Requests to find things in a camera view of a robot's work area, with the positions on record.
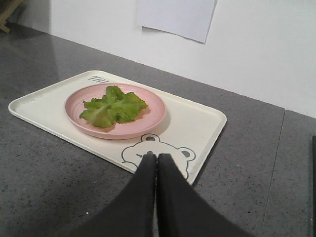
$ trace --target white paper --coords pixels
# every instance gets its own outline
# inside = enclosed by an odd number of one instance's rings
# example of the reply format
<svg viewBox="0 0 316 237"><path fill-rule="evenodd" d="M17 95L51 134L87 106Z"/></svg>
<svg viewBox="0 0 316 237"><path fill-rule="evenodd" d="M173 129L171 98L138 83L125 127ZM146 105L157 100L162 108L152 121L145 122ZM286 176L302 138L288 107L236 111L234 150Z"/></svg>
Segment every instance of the white paper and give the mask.
<svg viewBox="0 0 316 237"><path fill-rule="evenodd" d="M216 0L139 0L138 23L206 42Z"/></svg>

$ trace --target bear face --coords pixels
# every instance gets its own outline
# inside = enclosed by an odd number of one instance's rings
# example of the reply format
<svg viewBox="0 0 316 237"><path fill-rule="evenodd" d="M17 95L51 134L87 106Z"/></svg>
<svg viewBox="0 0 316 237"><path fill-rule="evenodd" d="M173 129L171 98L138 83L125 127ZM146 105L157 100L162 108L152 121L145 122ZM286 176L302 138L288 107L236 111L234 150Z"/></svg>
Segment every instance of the bear face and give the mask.
<svg viewBox="0 0 316 237"><path fill-rule="evenodd" d="M136 168L138 167L144 154L155 154L157 157L161 153L170 154L181 171L182 175L187 179L189 177L189 162L196 158L196 154L189 148L176 148L168 143L162 142L155 134L145 134L141 137L140 142L133 146L126 147L121 157L123 163L130 163Z"/></svg>

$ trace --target lettuce leaf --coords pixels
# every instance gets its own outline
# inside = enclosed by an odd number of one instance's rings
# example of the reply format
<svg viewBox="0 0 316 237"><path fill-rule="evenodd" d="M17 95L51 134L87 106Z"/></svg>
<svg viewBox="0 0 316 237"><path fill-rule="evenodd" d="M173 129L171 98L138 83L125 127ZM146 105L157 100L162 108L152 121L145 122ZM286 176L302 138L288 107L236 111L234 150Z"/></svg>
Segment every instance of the lettuce leaf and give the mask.
<svg viewBox="0 0 316 237"><path fill-rule="evenodd" d="M134 92L124 94L117 85L108 86L102 98L92 98L83 104L86 110L79 117L102 128L110 127L115 122L134 121L141 109L148 107Z"/></svg>

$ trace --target granite countertop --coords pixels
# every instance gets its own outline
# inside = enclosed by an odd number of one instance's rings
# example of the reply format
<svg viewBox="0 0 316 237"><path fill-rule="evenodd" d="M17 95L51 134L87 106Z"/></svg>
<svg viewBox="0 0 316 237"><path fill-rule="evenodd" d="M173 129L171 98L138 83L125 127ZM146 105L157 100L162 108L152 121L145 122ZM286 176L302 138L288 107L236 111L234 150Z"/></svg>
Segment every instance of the granite countertop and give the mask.
<svg viewBox="0 0 316 237"><path fill-rule="evenodd" d="M256 237L312 236L315 118L26 27L10 28L8 35L0 32L0 236L67 236L132 177L7 109L18 97L90 70L222 111L227 124L194 189Z"/></svg>

